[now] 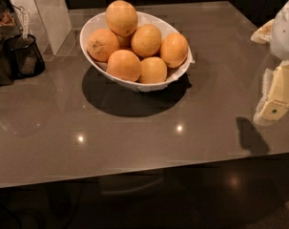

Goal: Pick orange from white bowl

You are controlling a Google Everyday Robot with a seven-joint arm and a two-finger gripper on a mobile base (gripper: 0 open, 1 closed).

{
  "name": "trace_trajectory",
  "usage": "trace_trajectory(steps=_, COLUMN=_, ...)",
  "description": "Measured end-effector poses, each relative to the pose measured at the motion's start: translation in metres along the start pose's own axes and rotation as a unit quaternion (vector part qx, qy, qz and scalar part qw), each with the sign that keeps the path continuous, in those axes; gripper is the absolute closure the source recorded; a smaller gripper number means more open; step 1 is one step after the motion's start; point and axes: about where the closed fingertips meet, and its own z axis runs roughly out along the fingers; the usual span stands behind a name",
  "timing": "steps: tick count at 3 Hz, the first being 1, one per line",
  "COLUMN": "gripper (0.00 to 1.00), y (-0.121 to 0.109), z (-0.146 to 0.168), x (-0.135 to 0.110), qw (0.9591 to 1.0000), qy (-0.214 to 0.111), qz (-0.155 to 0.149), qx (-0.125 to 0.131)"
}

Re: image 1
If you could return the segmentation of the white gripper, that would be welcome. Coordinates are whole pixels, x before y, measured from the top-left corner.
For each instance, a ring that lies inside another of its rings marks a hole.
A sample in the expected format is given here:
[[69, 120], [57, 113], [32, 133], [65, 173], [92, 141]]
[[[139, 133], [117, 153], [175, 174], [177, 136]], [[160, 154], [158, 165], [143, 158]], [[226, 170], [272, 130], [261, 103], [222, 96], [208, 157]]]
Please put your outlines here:
[[[252, 33], [251, 40], [259, 44], [270, 42], [274, 56], [289, 60], [289, 0], [275, 20], [269, 20]], [[265, 70], [261, 92], [254, 122], [260, 126], [270, 126], [289, 112], [289, 61], [282, 61], [274, 70]]]

